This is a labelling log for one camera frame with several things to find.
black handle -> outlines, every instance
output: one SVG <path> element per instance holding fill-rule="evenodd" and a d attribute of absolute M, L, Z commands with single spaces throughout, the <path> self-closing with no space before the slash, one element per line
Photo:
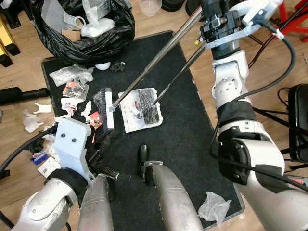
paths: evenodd
<path fill-rule="evenodd" d="M 22 92 L 20 88 L 7 88 L 0 90 L 0 105 L 23 100 L 37 99 L 49 96 L 47 88 Z"/>

clear plastic container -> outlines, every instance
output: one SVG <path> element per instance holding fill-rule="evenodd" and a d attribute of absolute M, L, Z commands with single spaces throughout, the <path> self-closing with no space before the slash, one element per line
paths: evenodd
<path fill-rule="evenodd" d="M 162 3 L 162 0 L 139 0 L 139 7 L 144 15 L 152 17 L 162 7 Z"/>

red stand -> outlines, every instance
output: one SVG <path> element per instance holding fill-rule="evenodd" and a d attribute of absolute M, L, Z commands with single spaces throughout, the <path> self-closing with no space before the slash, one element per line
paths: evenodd
<path fill-rule="evenodd" d="M 304 5 L 304 3 L 307 0 L 301 0 L 296 6 L 295 9 L 299 9 L 301 6 Z M 283 3 L 280 7 L 279 7 L 279 12 L 280 12 L 280 18 L 282 23 L 286 22 L 289 19 L 288 13 L 286 11 L 286 7 L 285 4 Z M 287 34 L 289 32 L 300 32 L 300 33 L 306 33 L 308 34 L 308 27 L 301 27 L 298 26 L 299 24 L 301 24 L 303 21 L 305 21 L 306 19 L 308 19 L 308 13 L 303 14 L 302 16 L 294 19 L 292 22 L 289 23 L 289 25 L 287 25 L 284 29 L 281 30 L 282 33 Z M 308 42 L 308 36 L 305 37 L 303 40 L 303 42 Z"/>

yellow object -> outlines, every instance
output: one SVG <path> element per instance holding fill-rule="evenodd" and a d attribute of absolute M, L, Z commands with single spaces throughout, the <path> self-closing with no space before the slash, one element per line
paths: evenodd
<path fill-rule="evenodd" d="M 2 44 L 0 43 L 0 56 L 6 54 L 4 47 L 2 46 Z"/>
<path fill-rule="evenodd" d="M 1 17 L 0 17 L 0 39 L 2 41 L 2 44 L 6 47 L 12 43 L 15 43 L 10 32 L 4 25 Z"/>

white tag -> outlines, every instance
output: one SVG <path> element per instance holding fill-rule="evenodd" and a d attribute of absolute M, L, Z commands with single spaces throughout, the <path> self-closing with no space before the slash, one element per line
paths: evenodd
<path fill-rule="evenodd" d="M 54 170 L 61 168 L 60 164 L 52 157 L 49 157 L 39 168 L 38 171 L 47 178 Z"/>

